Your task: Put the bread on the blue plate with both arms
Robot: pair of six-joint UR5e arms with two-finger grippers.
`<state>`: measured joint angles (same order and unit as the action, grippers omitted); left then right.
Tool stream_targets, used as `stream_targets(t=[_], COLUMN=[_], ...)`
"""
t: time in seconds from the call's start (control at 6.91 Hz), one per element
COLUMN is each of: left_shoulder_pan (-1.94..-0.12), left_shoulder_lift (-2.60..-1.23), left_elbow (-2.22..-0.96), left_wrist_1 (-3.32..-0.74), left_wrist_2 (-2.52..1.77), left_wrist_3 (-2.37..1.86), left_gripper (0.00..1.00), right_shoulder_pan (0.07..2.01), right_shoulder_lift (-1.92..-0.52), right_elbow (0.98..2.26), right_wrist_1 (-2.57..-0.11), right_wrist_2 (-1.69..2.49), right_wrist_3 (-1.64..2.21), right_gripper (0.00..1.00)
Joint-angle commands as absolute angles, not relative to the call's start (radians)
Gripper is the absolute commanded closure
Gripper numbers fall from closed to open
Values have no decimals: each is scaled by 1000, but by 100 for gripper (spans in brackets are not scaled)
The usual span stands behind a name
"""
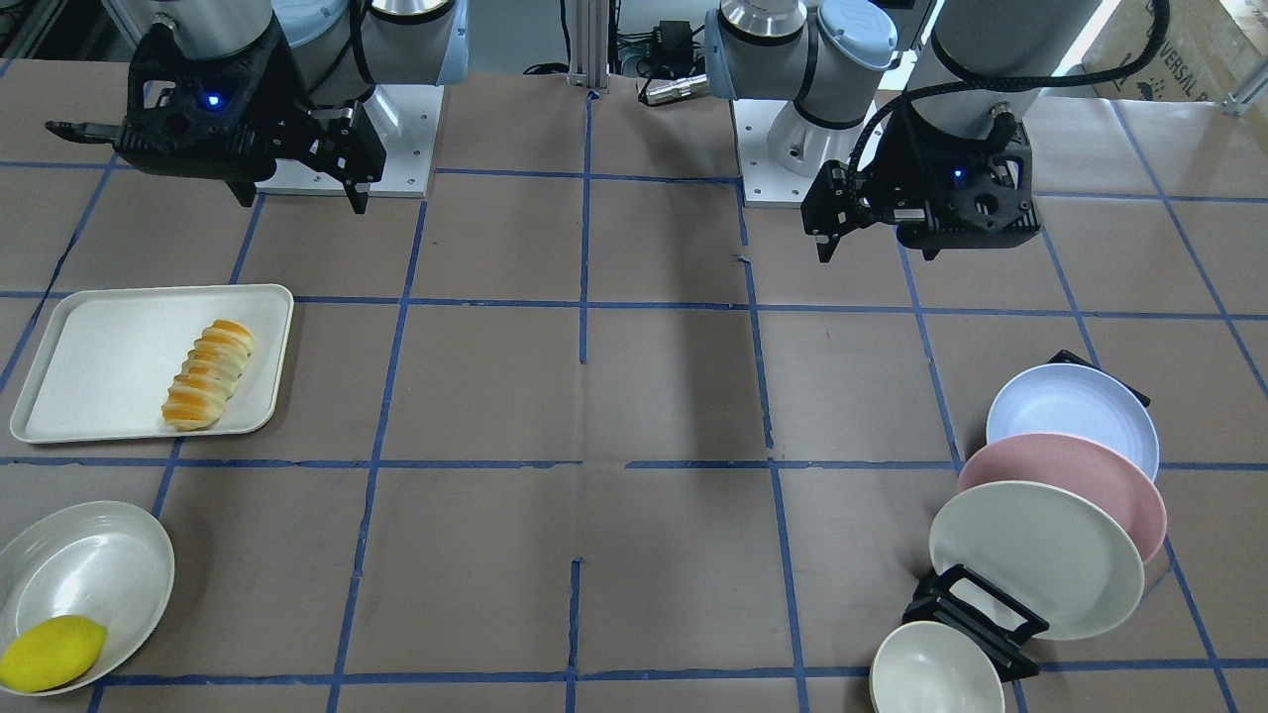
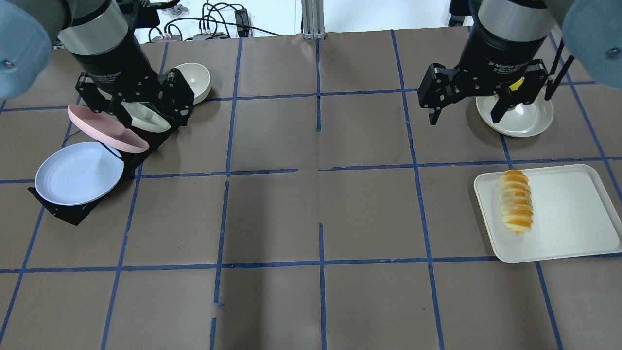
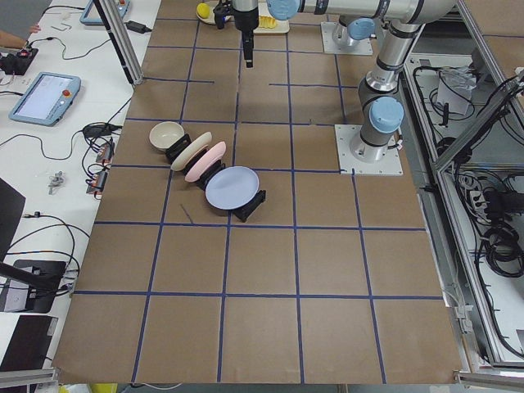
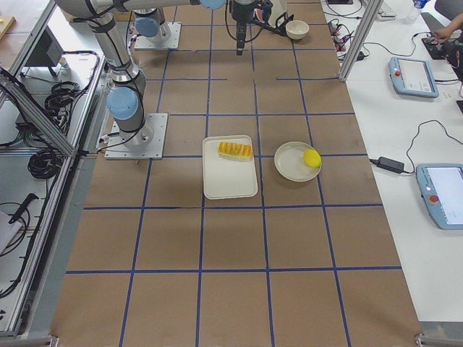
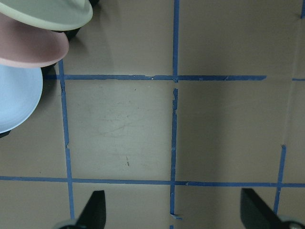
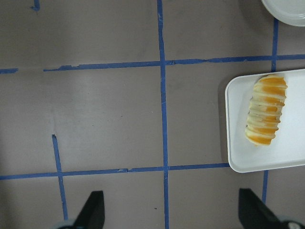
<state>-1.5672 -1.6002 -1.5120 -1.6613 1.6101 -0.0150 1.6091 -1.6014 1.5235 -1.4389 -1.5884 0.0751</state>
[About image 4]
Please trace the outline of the person's hand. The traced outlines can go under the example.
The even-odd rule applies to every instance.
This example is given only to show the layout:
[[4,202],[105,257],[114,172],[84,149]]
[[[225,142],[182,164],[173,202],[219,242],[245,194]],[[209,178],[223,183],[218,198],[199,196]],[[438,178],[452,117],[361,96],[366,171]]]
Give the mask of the person's hand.
[[443,27],[434,32],[434,37],[440,41],[447,41],[453,34],[453,29],[451,27]]

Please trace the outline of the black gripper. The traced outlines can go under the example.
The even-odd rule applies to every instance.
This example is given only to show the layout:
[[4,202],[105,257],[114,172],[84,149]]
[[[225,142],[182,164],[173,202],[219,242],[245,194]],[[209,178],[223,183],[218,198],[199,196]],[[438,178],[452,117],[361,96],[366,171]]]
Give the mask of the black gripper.
[[[255,18],[255,10],[260,10],[261,20]],[[236,35],[234,39],[237,41],[237,55],[243,54],[243,40],[246,38],[247,26],[251,22],[259,22],[259,29],[256,36],[250,40],[255,40],[263,30],[263,26],[268,24],[272,12],[271,1],[230,1],[230,13],[233,20],[236,22]]]

